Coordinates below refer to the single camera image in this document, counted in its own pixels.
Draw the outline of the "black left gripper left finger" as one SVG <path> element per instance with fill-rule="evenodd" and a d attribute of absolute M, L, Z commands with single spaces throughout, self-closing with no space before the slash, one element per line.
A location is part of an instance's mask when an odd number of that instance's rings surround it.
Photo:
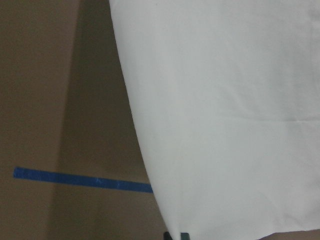
<path fill-rule="evenodd" d="M 172 240 L 172 237 L 168 231 L 163 233 L 163 240 Z"/>

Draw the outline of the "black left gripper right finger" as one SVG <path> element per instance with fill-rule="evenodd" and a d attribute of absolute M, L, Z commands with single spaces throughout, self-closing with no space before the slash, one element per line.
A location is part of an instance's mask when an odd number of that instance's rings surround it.
<path fill-rule="evenodd" d="M 180 233 L 180 239 L 181 240 L 190 240 L 190 235 L 187 232 L 181 232 Z"/>

